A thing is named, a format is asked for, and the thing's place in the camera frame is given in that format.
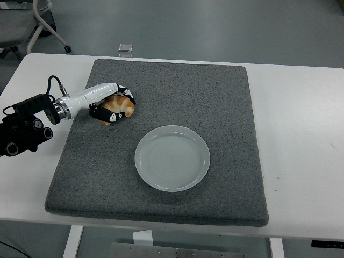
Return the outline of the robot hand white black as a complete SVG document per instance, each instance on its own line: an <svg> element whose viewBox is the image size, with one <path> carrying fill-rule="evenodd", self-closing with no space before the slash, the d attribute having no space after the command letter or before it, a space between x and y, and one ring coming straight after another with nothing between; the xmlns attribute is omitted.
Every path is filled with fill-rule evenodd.
<svg viewBox="0 0 344 258"><path fill-rule="evenodd" d="M57 100L62 118L75 118L81 110L88 110L91 118L110 125L134 112L135 100L131 92L117 83L101 83L85 89L74 97Z"/></svg>

